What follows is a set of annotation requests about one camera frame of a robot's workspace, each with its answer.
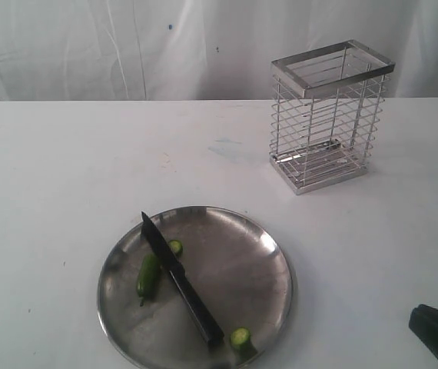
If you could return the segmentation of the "thick cucumber chunk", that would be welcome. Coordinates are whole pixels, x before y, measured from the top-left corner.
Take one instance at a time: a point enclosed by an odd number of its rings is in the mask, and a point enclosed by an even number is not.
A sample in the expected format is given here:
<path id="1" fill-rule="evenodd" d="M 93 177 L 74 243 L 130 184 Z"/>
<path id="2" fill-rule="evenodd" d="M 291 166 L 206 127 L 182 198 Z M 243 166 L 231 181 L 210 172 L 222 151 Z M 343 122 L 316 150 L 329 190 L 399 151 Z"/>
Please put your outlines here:
<path id="1" fill-rule="evenodd" d="M 245 351 L 251 347 L 251 332 L 246 327 L 238 327 L 230 335 L 230 345 L 236 351 Z"/>

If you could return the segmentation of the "green vegetable piece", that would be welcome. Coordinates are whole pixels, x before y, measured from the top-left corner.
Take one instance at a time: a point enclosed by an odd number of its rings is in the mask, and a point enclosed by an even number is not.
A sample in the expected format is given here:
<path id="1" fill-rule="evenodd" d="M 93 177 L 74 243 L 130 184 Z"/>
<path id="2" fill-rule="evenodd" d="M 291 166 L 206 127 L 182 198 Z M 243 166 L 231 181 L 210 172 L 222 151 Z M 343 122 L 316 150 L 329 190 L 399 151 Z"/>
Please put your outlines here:
<path id="1" fill-rule="evenodd" d="M 161 276 L 161 264 L 155 254 L 146 254 L 136 282 L 136 291 L 142 307 L 146 300 L 152 299 L 157 291 Z"/>

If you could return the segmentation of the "round stainless steel plate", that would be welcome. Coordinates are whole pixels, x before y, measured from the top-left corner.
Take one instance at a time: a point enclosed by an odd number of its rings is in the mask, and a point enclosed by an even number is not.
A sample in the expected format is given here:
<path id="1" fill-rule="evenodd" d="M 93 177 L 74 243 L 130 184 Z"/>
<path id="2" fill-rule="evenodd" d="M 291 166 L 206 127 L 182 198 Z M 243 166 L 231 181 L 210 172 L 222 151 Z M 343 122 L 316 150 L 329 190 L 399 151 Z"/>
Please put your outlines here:
<path id="1" fill-rule="evenodd" d="M 139 368 L 239 368 L 257 360 L 280 337 L 293 295 L 290 265 L 276 241 L 236 212 L 188 206 L 152 221 L 168 240 L 179 240 L 179 261 L 224 332 L 208 347 L 176 286 L 161 271 L 157 291 L 140 306 L 136 282 L 152 250 L 133 227 L 113 247 L 98 281 L 98 317 L 116 350 Z M 236 351 L 230 335 L 251 332 L 251 347 Z"/>

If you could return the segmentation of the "yellow-green vegetable piece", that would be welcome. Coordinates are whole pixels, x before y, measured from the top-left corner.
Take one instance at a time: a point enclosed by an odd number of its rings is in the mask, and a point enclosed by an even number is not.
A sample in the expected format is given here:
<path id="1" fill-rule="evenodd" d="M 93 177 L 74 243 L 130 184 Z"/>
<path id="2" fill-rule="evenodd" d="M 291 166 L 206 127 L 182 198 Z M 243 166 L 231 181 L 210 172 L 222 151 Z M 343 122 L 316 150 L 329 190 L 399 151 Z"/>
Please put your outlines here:
<path id="1" fill-rule="evenodd" d="M 179 240 L 176 239 L 170 240 L 168 242 L 168 246 L 176 257 L 182 255 L 184 249 L 183 249 L 183 244 Z"/>

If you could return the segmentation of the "black knife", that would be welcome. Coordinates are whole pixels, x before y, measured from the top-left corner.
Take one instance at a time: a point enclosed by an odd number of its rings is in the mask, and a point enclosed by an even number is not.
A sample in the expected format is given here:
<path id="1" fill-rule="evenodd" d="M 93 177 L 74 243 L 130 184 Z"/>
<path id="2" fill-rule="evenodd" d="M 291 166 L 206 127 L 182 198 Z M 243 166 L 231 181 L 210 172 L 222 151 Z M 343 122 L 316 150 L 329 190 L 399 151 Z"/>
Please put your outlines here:
<path id="1" fill-rule="evenodd" d="M 224 332 L 205 303 L 187 279 L 185 269 L 154 222 L 142 211 L 141 234 L 158 257 L 161 266 L 168 272 L 178 289 L 204 342 L 209 347 L 217 346 L 224 339 Z"/>

